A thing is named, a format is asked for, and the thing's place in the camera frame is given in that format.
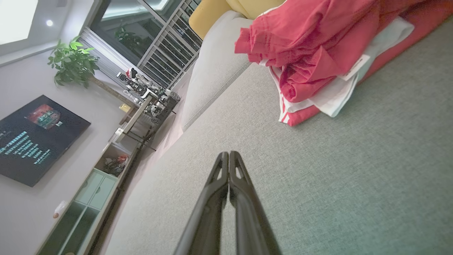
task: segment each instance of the black wheel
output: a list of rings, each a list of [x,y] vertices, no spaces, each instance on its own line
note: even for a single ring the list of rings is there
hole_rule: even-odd
[[[159,125],[160,119],[157,117],[151,117],[151,123],[153,123],[154,125]]]
[[[175,92],[170,92],[170,96],[169,97],[173,98],[173,100],[176,101],[176,102],[179,102],[181,100],[181,98]]]

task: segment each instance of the red clothing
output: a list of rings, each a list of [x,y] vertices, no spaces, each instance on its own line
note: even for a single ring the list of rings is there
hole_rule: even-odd
[[[248,54],[251,62],[282,67],[283,96],[300,102],[349,71],[382,29],[423,1],[287,0],[256,18],[249,29],[241,29],[235,53]]]
[[[379,55],[371,65],[363,80],[370,77],[387,62],[428,35],[451,14],[453,14],[453,1],[451,0],[425,1],[402,13],[400,16],[415,26],[414,31],[401,43]],[[288,124],[290,126],[298,125],[306,119],[316,115],[318,112],[319,109],[315,106],[311,106],[294,113],[288,113]]]

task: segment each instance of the yellow armchair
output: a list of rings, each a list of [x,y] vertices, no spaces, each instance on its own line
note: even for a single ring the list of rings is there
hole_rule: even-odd
[[[285,0],[202,0],[189,18],[189,25],[204,39],[214,23],[229,10],[254,20],[261,13],[281,5]]]

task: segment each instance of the gray fabric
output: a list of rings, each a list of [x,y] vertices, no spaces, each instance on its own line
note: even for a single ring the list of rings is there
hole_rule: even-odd
[[[239,15],[242,16],[234,11],[226,12],[203,41],[184,104],[184,131],[250,66],[246,54],[234,54],[234,42],[241,27],[249,27],[253,22],[238,18]]]
[[[250,66],[149,169],[107,255],[172,254],[219,152],[241,153],[283,254],[453,250],[453,22],[388,63],[336,118],[278,123]],[[235,254],[225,208],[222,254]]]

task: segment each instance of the television screen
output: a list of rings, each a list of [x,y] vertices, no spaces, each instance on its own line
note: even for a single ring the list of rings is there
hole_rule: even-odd
[[[0,173],[33,187],[88,126],[40,96],[0,121]]]

